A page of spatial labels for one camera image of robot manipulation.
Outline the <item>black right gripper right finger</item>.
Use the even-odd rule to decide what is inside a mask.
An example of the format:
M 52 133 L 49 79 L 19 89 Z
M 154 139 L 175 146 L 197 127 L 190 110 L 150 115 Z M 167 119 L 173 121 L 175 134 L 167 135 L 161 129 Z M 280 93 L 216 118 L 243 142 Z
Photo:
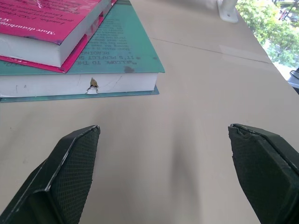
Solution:
M 239 184 L 262 224 L 299 222 L 299 153 L 280 135 L 228 127 Z

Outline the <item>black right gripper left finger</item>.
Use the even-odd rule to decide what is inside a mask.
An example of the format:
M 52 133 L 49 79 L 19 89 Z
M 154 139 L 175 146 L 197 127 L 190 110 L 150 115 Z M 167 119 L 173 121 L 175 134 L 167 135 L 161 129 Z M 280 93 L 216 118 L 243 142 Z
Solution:
M 0 216 L 2 224 L 77 224 L 93 181 L 100 127 L 78 129 L 56 144 Z

